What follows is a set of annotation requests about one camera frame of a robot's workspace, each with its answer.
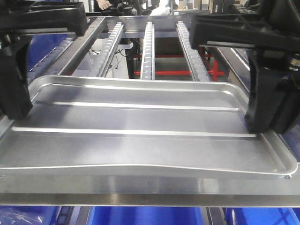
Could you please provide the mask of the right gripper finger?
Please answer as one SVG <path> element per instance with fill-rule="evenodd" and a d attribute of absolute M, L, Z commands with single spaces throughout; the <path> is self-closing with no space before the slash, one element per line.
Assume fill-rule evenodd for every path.
<path fill-rule="evenodd" d="M 275 114 L 272 129 L 278 134 L 284 134 L 300 121 L 300 78 L 288 75 L 281 80 L 280 90 L 284 92 L 284 97 Z"/>

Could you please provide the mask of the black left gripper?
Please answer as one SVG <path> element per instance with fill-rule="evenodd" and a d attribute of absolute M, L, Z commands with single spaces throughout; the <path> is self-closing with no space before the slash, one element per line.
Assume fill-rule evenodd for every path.
<path fill-rule="evenodd" d="M 3 34 L 75 33 L 83 36 L 87 17 L 82 2 L 2 0 Z M 0 111 L 10 120 L 24 119 L 32 109 L 27 78 L 31 36 L 0 38 Z"/>

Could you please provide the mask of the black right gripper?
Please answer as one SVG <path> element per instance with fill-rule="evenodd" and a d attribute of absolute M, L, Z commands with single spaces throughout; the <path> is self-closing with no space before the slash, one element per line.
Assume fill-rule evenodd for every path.
<path fill-rule="evenodd" d="M 265 51 L 278 51 L 290 70 L 300 68 L 300 2 L 261 0 L 253 14 L 195 15 L 189 33 L 191 48 L 228 46 L 248 51 L 250 94 L 245 115 L 248 131 L 264 133 L 271 129 L 284 92 L 277 86 L 285 76 L 281 59 Z"/>

